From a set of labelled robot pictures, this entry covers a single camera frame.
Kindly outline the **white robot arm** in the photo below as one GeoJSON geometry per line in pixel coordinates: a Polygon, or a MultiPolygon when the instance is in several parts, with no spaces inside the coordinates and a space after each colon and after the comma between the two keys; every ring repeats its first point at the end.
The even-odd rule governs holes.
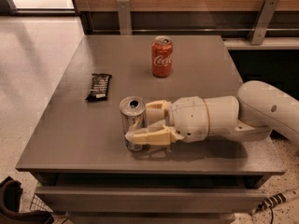
{"type": "Polygon", "coordinates": [[[264,140],[276,131],[299,141],[299,101],[262,81],[242,84],[237,96],[183,97],[147,103],[125,138],[134,145],[166,146],[221,137],[236,142],[264,140]]]}

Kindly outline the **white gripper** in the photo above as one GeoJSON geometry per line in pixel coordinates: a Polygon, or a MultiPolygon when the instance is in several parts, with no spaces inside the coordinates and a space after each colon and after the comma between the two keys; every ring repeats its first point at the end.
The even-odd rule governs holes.
{"type": "Polygon", "coordinates": [[[197,96],[180,98],[173,104],[166,100],[146,103],[146,121],[148,127],[129,131],[125,138],[134,145],[168,146],[178,140],[203,141],[209,133],[206,103],[197,96]],[[168,110],[171,126],[163,120],[168,118],[168,110]]]}

